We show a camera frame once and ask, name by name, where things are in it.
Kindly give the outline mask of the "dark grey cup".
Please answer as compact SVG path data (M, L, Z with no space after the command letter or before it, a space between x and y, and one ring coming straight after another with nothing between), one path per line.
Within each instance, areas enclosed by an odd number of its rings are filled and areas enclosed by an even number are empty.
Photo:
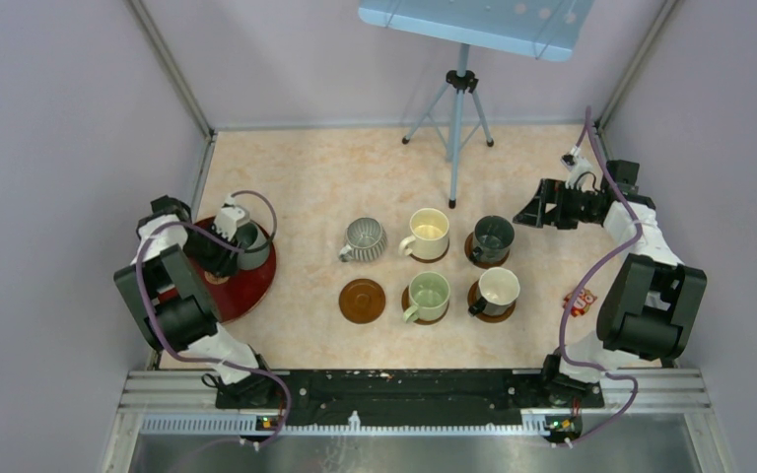
M515 238L513 225L507 219L490 215L481 218L474 227L474 260L497 261L509 250Z

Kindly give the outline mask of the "grey green mug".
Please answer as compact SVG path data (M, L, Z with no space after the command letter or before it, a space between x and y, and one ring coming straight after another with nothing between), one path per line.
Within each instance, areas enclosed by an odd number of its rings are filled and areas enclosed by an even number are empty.
M269 233L256 222L242 226L238 230L238 239L243 253L238 255L238 267L241 271L255 270L261 267L270 255Z

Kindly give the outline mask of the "dark wooden coaster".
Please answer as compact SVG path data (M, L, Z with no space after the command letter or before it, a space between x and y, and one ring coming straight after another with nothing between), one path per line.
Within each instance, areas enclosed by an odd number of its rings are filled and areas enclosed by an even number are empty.
M433 263L436 263L436 262L441 261L442 259L444 259L446 257L446 255L448 254L448 251L449 251L449 247L442 254L440 254L437 257L431 258L431 259L420 258L419 256L417 256L417 255L415 255L413 253L411 253L409 255L409 257L412 258L413 260L415 260L417 262L420 262L420 263L423 263L423 264L433 264Z
M412 303L409 300L409 287L406 287L404 289L400 298L400 303L402 307L402 312L407 313L409 311L410 306L412 305ZM421 319L417 317L415 313L413 313L410 317L404 318L404 321L406 323L415 323L415 324L423 325L423 326L434 325L442 321L447 316L449 308L450 308L450 303L447 303L441 315L433 320Z
M481 296L479 283L474 282L469 288L467 296L467 313L486 323L500 323L512 316L516 309L516 301L509 305L490 304Z
M386 295L382 286L372 279L360 278L347 283L338 297L344 318L355 324L369 324L383 314Z
M469 233L464 242L464 255L465 257L476 267L481 269L490 269L493 267L503 266L510 258L511 252L508 250L500 260L497 261L482 261L474 260L472 258L474 233Z

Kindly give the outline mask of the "white cup dark inside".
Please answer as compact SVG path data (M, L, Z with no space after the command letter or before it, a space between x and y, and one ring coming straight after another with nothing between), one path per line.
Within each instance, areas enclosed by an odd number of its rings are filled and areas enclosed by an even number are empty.
M490 304L509 305L516 301L520 294L517 275L503 267L487 269L476 282L479 283L481 296Z

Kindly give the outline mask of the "cream mug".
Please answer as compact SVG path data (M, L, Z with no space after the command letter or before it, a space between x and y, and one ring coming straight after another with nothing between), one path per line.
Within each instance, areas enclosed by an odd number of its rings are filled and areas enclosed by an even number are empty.
M420 258L431 259L449 247L449 219L445 213L434 208L417 210L409 220L410 235L399 244L400 256L411 253Z

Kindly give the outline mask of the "light green mug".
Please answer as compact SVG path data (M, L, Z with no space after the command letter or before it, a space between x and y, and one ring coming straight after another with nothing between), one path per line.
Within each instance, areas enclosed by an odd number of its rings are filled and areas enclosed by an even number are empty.
M449 303L451 288L445 276L434 271L422 272L416 275L409 287L409 300L412 305L402 318L408 318L413 313L425 320L433 320L441 315Z

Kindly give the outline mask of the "grey ribbed cup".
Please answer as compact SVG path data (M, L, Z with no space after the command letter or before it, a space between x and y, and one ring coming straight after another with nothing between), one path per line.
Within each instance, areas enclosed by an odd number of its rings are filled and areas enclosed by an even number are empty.
M375 261L386 246L387 235L383 225L374 218L358 218L344 233L344 245L339 250L338 259L341 262Z

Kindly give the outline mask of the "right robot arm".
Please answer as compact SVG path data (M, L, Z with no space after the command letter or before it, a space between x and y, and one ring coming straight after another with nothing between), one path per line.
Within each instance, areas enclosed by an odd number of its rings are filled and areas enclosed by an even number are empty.
M603 369L636 359L674 360L684 351L707 286L704 271L686 265L670 249L653 200L638 191L639 166L607 164L601 185L585 190L593 167L574 152L564 155L565 180L543 178L513 221L528 227L573 230L599 224L620 246L623 257L599 309L596 328L564 351L548 355L538 379L541 398L552 406L593 394Z

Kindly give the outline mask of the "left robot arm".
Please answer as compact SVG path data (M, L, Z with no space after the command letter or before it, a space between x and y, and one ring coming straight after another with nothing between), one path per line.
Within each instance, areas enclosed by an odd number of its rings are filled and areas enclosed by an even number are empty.
M203 383L222 407L264 407L282 397L264 359L226 325L264 299L276 274L274 240L229 195L217 214L194 222L183 201L161 196L137 225L132 262L113 282L146 342L156 351L187 355L213 373Z

